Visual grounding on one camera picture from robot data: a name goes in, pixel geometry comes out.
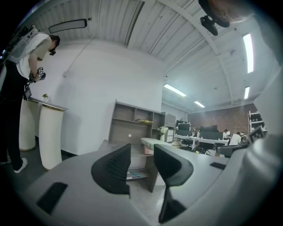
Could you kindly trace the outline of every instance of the floor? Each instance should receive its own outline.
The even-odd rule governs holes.
[[[2,166],[13,188],[19,194],[47,172],[41,163],[38,141],[34,150],[22,151],[21,157],[27,159],[28,165],[19,174],[14,173],[11,164]],[[68,156],[62,155],[62,160],[68,158]],[[158,215],[164,199],[164,190],[154,193],[149,192],[143,179],[127,181],[127,184],[130,186],[132,204],[148,219],[152,226],[158,225]]]

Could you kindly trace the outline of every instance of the white wall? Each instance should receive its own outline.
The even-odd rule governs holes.
[[[86,47],[89,42],[61,43],[56,55],[46,54],[46,79],[31,86],[34,98],[47,93],[53,104],[69,108],[61,149],[74,154],[96,151],[108,139],[115,99],[161,111],[161,61],[116,43],[93,40]]]
[[[161,111],[166,112],[166,114],[171,114],[176,116],[176,120],[184,120],[187,121],[187,112],[179,110],[177,108],[171,107],[167,104],[162,103]]]

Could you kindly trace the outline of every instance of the ceiling light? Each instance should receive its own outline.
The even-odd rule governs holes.
[[[248,99],[248,97],[249,97],[249,87],[246,87],[244,99]]]
[[[243,37],[247,52],[248,73],[253,72],[253,49],[252,49],[252,36],[247,34]]]
[[[53,26],[50,26],[48,30],[52,34],[62,30],[85,28],[87,25],[88,23],[86,19],[76,19],[76,20],[70,20],[67,22],[55,24]]]
[[[203,106],[200,102],[195,101],[195,103],[196,103],[197,105],[201,106],[202,108],[205,108],[205,106]]]
[[[164,87],[167,88],[167,89],[169,89],[169,90],[172,90],[173,92],[175,92],[175,93],[181,95],[182,97],[185,97],[185,96],[186,96],[185,93],[182,93],[180,90],[177,90],[177,89],[175,89],[174,87],[172,87],[172,86],[170,86],[170,85],[168,85],[168,84],[164,85]]]

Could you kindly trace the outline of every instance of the black hair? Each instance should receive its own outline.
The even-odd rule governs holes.
[[[49,36],[50,36],[51,40],[55,40],[55,41],[56,41],[56,42],[55,42],[55,48],[56,48],[57,46],[59,46],[59,44],[60,44],[60,38],[59,38],[59,36],[57,36],[57,35],[52,35],[52,34],[50,34]]]

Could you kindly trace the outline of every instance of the rack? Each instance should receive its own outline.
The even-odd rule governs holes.
[[[249,124],[249,133],[254,131],[255,128],[257,128],[258,126],[261,126],[263,132],[267,132],[264,121],[262,120],[259,112],[251,113],[249,111],[248,124]]]
[[[137,119],[153,121],[153,124],[137,122]],[[158,171],[153,164],[153,155],[144,154],[141,138],[159,139],[158,127],[165,124],[165,113],[125,104],[115,101],[108,140],[104,140],[100,148],[107,145],[131,144],[131,159],[136,157],[146,158],[143,169],[130,166],[127,180],[144,179],[149,191],[155,190]]]

